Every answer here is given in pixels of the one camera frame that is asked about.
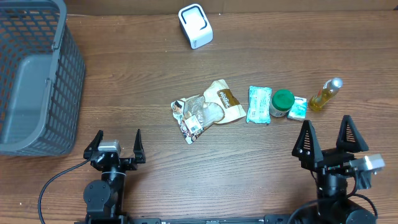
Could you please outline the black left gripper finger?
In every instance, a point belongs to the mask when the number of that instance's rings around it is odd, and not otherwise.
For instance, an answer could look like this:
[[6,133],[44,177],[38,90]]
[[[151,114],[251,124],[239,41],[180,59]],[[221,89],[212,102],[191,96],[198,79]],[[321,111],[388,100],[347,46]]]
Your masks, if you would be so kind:
[[93,153],[98,151],[98,146],[102,140],[103,140],[103,131],[99,130],[94,139],[92,140],[92,142],[90,142],[87,148],[84,150],[83,158],[90,159]]
[[142,145],[140,129],[138,129],[137,133],[136,133],[133,152],[134,152],[134,160],[135,160],[136,164],[145,164],[146,163],[146,155],[145,155],[144,148]]

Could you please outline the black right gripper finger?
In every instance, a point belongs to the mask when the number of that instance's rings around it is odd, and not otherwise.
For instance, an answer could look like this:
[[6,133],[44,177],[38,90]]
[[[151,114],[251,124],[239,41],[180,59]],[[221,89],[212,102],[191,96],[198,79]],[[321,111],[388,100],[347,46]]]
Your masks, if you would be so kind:
[[350,115],[343,116],[336,140],[336,148],[341,152],[351,153],[366,152],[369,150],[369,146],[356,128]]
[[301,162],[301,167],[307,170],[317,170],[323,163],[323,154],[317,140],[315,129],[310,120],[304,120],[292,155]]

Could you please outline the small teal tissue pack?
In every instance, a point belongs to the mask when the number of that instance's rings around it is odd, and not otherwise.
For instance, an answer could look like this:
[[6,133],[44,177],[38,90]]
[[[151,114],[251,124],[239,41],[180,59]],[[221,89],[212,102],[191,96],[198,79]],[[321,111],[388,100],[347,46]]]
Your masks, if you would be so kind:
[[295,96],[295,102],[287,113],[288,119],[303,121],[307,114],[308,101],[306,98]]

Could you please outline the green lid white jar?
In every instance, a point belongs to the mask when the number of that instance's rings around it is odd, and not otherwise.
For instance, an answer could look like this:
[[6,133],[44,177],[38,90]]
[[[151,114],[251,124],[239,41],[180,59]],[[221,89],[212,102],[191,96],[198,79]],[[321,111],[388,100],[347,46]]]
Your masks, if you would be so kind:
[[295,103],[294,94],[290,90],[278,90],[271,98],[270,114],[274,117],[285,116]]

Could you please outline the yellow dish soap bottle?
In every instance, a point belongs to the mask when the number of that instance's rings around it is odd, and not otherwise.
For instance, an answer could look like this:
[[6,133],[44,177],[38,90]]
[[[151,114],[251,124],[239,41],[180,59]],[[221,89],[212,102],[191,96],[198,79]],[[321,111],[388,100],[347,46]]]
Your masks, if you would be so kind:
[[308,102],[308,106],[313,111],[320,111],[326,103],[337,95],[339,90],[343,87],[343,80],[335,77],[328,80],[319,92],[312,96]]

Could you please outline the brown nut snack bag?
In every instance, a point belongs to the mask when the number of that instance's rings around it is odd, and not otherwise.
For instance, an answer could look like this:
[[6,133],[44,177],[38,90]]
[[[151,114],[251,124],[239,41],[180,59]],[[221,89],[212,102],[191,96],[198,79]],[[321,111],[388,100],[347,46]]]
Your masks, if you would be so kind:
[[231,123],[246,116],[224,79],[213,81],[202,94],[171,102],[170,107],[187,144],[194,143],[214,124]]

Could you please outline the teal wet wipes pack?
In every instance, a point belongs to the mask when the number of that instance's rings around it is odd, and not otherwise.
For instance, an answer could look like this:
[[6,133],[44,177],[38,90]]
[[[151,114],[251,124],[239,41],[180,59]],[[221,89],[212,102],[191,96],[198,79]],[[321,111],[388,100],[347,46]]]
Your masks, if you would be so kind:
[[249,108],[246,122],[256,124],[270,124],[270,103],[272,88],[250,86],[249,87]]

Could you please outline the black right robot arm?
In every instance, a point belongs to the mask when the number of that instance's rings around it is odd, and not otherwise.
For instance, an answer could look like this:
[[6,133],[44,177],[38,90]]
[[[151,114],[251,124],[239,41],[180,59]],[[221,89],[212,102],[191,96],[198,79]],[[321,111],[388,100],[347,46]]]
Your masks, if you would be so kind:
[[371,176],[385,164],[380,154],[355,157],[369,147],[351,116],[341,121],[336,146],[323,150],[312,122],[302,123],[292,155],[309,170],[317,188],[315,200],[296,209],[288,223],[376,223],[375,204],[359,190],[371,188]]

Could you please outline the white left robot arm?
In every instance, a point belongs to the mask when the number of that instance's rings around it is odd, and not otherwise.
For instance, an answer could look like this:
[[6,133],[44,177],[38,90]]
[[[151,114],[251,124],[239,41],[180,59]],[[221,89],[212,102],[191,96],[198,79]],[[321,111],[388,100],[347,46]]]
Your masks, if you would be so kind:
[[101,178],[90,182],[84,189],[86,203],[85,223],[132,223],[123,212],[126,172],[137,170],[146,162],[141,131],[138,130],[133,147],[133,157],[122,158],[118,140],[104,140],[99,130],[84,150],[83,158],[101,172]]

